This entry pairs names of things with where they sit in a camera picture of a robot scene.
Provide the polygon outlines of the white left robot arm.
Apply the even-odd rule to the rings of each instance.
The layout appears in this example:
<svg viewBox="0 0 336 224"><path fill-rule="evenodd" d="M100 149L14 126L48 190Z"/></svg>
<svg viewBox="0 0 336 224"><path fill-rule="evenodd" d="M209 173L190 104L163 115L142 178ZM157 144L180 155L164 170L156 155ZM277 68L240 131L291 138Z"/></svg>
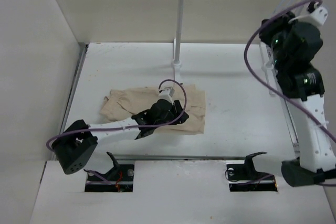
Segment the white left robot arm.
<svg viewBox="0 0 336 224"><path fill-rule="evenodd" d="M149 109L122 121L87 124L83 119L77 120L54 136L47 146L56 155L63 172L71 175L84 169L98 145L145 138L160 127L183 124L188 119L179 100L159 99Z"/></svg>

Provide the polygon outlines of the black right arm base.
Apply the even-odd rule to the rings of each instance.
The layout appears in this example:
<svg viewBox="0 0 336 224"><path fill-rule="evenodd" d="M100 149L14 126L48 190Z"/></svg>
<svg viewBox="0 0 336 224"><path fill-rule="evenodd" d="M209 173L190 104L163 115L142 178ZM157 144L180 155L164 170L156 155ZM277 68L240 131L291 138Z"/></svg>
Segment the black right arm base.
<svg viewBox="0 0 336 224"><path fill-rule="evenodd" d="M278 191L275 176L259 172L254 166L253 158L266 153L256 152L245 156L240 163L233 161L226 163L224 175L229 182L231 193Z"/></svg>

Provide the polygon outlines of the beige trousers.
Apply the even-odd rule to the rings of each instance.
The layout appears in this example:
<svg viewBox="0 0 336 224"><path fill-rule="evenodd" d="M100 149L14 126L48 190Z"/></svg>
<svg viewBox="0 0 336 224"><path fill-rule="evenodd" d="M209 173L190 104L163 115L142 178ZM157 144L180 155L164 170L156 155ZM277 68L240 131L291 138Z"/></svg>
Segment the beige trousers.
<svg viewBox="0 0 336 224"><path fill-rule="evenodd" d="M177 117L184 105L184 94L181 88L174 85L173 101L180 103L173 106L171 103L160 101L159 90L156 87L129 88L125 90L111 90L105 97L100 114L108 122L125 120L128 117L148 111L145 118L150 124L163 124ZM199 90L194 84L184 87L187 96L185 115L189 118L180 124L160 127L158 132L180 131L182 134L203 134L205 128L206 99L205 91Z"/></svg>

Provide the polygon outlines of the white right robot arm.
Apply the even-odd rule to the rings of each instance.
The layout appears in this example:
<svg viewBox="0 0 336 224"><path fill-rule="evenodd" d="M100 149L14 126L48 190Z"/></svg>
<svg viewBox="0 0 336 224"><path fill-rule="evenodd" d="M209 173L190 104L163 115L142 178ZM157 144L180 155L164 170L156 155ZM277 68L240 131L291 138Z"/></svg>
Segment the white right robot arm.
<svg viewBox="0 0 336 224"><path fill-rule="evenodd" d="M295 128L299 157L283 161L281 173L291 187L317 185L335 178L335 154L321 129L324 117L322 75L311 60L323 45L320 30L292 13L274 19L259 33L270 47L275 77Z"/></svg>

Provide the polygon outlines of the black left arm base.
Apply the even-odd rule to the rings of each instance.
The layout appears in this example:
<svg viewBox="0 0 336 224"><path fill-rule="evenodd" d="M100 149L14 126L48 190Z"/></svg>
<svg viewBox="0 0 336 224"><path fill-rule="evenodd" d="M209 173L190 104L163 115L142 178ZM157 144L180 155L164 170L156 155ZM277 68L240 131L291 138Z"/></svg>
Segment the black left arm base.
<svg viewBox="0 0 336 224"><path fill-rule="evenodd" d="M88 174L86 193L131 193L133 192L133 180L135 163L119 163L114 155L107 152L112 160L112 167L104 174L85 170Z"/></svg>

